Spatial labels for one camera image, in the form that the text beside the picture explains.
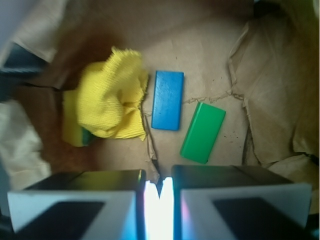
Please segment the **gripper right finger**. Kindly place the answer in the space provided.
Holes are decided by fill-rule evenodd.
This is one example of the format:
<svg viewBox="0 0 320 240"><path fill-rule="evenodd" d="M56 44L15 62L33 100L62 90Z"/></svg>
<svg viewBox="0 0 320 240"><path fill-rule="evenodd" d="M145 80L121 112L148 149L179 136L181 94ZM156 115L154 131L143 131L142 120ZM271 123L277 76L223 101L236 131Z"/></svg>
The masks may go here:
<svg viewBox="0 0 320 240"><path fill-rule="evenodd" d="M175 240L310 240L312 187L258 166L175 165Z"/></svg>

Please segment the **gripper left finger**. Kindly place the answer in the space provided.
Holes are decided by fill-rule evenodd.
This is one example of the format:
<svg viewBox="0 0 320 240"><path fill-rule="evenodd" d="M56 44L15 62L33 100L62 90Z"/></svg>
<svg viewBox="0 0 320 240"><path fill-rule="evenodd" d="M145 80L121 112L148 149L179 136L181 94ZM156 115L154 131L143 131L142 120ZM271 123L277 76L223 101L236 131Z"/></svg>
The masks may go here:
<svg viewBox="0 0 320 240"><path fill-rule="evenodd" d="M143 240L146 172L63 172L8 192L18 240Z"/></svg>

